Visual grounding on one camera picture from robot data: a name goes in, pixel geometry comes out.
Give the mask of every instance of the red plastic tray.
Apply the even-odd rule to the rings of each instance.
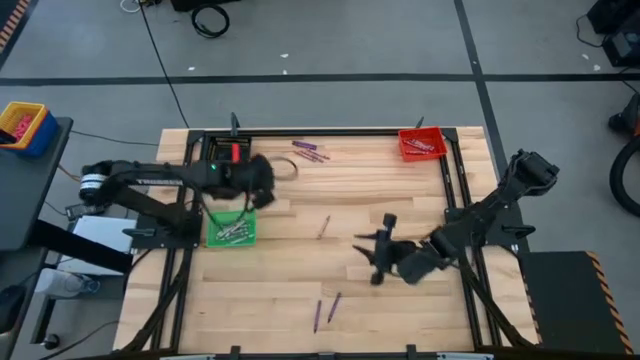
[[[428,154],[408,154],[407,151],[416,151],[418,149],[405,144],[404,140],[418,140],[425,145],[432,145],[434,149]],[[437,159],[447,153],[447,146],[442,138],[442,132],[440,132],[440,128],[437,126],[421,129],[400,130],[398,131],[398,141],[400,143],[402,159],[407,162]]]

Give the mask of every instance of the wooden tabletop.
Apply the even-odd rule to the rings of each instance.
[[[471,194],[480,200],[496,186],[487,141],[481,127],[460,127],[458,134]],[[164,130],[157,160],[181,163],[186,136],[187,130]],[[292,139],[319,145],[331,160],[297,157]],[[380,228],[386,212],[398,216],[398,239],[418,240],[442,224],[447,204],[438,161],[403,162],[395,136],[254,137],[252,149],[294,160],[300,175],[276,183],[277,201],[257,213],[254,247],[194,252],[180,353],[228,353],[232,345],[244,353],[402,352],[407,344],[418,351],[472,350],[456,269],[435,271],[416,286],[388,276],[373,287],[372,267],[351,247],[372,248],[371,241],[353,235]],[[284,164],[274,168],[289,171]],[[454,188],[462,204],[455,181]],[[176,199],[175,188],[154,187],[151,194],[163,202]],[[239,210],[241,201],[210,205]],[[325,235],[317,240],[329,215]],[[486,247],[484,253],[494,299],[523,336],[537,342],[517,260],[501,248]],[[129,277],[115,349],[132,339],[157,303],[164,259],[165,250],[152,251]],[[327,323],[338,292],[342,300]],[[322,311],[314,334],[318,300]],[[483,339],[490,344],[476,302]],[[170,309],[163,345],[172,317]]]

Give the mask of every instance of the wooden table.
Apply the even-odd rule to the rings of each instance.
[[[471,194],[480,200],[496,186],[487,141],[481,127],[460,127],[458,134]],[[157,160],[181,163],[186,137],[187,130],[164,130]],[[373,287],[372,268],[351,247],[372,247],[353,235],[381,227],[385,212],[398,215],[396,238],[418,240],[443,223],[447,204],[438,161],[403,162],[394,136],[295,139],[318,144],[331,160],[297,157],[291,137],[253,138],[254,153],[287,156],[300,176],[278,182],[277,201],[257,213],[255,247],[194,252],[180,353],[228,353],[232,345],[243,353],[403,352],[407,344],[418,351],[472,350],[458,270],[436,271],[417,286],[387,277]],[[456,182],[454,187],[461,204]],[[176,199],[175,188],[151,193],[164,202]],[[236,210],[240,202],[211,206]],[[329,215],[324,238],[317,240]],[[517,260],[501,248],[486,247],[484,254],[494,299],[523,336],[537,342]],[[132,339],[157,303],[164,259],[165,250],[154,250],[129,277],[114,348]],[[343,298],[328,324],[338,292]],[[314,334],[318,300],[323,306]],[[489,344],[484,310],[476,303]],[[164,346],[172,316],[170,309]]]

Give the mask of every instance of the gray concrete floor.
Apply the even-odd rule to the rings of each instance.
[[[0,77],[162,76],[141,15],[122,12],[118,3],[40,1]],[[464,0],[484,73],[619,71],[601,50],[575,39],[575,18],[592,3]],[[218,40],[197,36],[189,15],[173,12],[167,0],[148,9],[170,76],[280,75],[283,70],[471,74],[451,0],[242,0],[224,7],[231,29]],[[587,22],[583,33],[598,40]],[[640,220],[621,210],[609,193],[609,167],[624,139],[605,126],[632,92],[618,82],[489,83],[488,89],[504,151],[536,150],[562,169],[552,194],[521,202],[525,222],[538,228],[530,237],[532,249],[599,253],[632,343],[639,343],[640,311],[634,301],[640,265],[634,260]],[[175,90],[193,127],[227,126],[231,111],[246,127],[401,126],[421,116],[425,125],[485,125],[473,82],[199,84]],[[123,140],[155,142],[161,129],[183,127],[166,85],[0,86],[0,104],[12,100],[45,103],[54,115],[72,117],[76,130]],[[78,173],[83,164],[98,160],[151,161],[154,153],[153,147],[72,135],[62,164]],[[632,176],[640,176],[640,164],[629,173],[628,183],[636,183]],[[58,208],[77,203],[77,185],[57,174],[48,200]],[[46,207],[41,218],[66,223]],[[116,320],[121,300],[111,295],[62,303],[50,330],[70,343]],[[74,319],[82,319],[82,325],[72,326]],[[105,329],[60,358],[104,354],[114,333],[115,327]],[[46,354],[22,337],[14,359]]]

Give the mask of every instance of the black table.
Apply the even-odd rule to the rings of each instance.
[[[73,125],[70,118],[57,121],[58,132],[42,156],[0,151],[0,290],[23,283],[27,294],[14,328],[0,335],[0,359],[11,356],[49,250],[122,273],[131,267],[131,255],[38,219]]]

